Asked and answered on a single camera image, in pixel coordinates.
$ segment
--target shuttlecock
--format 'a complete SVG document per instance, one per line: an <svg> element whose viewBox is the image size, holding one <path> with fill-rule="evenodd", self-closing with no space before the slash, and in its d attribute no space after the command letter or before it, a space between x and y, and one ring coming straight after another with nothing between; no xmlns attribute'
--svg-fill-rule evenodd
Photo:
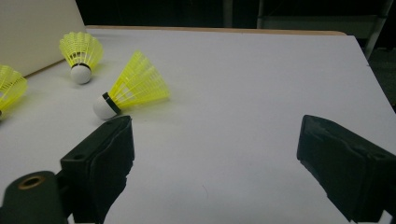
<svg viewBox="0 0 396 224"><path fill-rule="evenodd" d="M27 80L21 73L0 64L0 116L26 91Z"/></svg>
<svg viewBox="0 0 396 224"><path fill-rule="evenodd" d="M59 49L72 68L71 78L78 84L89 82L91 70L103 56L101 43L90 34L72 32L61 39Z"/></svg>
<svg viewBox="0 0 396 224"><path fill-rule="evenodd" d="M142 52L136 51L109 92L93 104L101 119L110 119L122 109L169 97L169 90L157 69Z"/></svg>

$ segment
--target dark background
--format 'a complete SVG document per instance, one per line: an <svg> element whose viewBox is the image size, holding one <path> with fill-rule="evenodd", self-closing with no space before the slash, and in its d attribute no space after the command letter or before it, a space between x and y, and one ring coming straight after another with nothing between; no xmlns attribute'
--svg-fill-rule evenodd
<svg viewBox="0 0 396 224"><path fill-rule="evenodd" d="M86 25L223 27L222 0L76 0ZM382 0L265 0L264 16L377 15ZM396 46L395 3L376 43ZM233 27L256 28L259 0L233 1Z"/></svg>

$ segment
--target white table surface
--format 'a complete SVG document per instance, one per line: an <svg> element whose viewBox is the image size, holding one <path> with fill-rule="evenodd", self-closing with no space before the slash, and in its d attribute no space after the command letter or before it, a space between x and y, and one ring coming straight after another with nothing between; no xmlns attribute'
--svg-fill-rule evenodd
<svg viewBox="0 0 396 224"><path fill-rule="evenodd" d="M21 175L60 171L136 49L172 95L124 112L136 157L106 223L348 223L296 159L305 114L396 154L396 116L353 36L88 31L105 51L92 81L56 64L0 122L1 198Z"/></svg>

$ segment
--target screw hole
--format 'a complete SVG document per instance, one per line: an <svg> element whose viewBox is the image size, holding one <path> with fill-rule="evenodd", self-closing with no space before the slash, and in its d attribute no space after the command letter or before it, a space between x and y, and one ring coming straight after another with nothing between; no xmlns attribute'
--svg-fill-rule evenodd
<svg viewBox="0 0 396 224"><path fill-rule="evenodd" d="M41 175L34 175L24 179L19 185L19 189L32 189L44 182L46 178Z"/></svg>

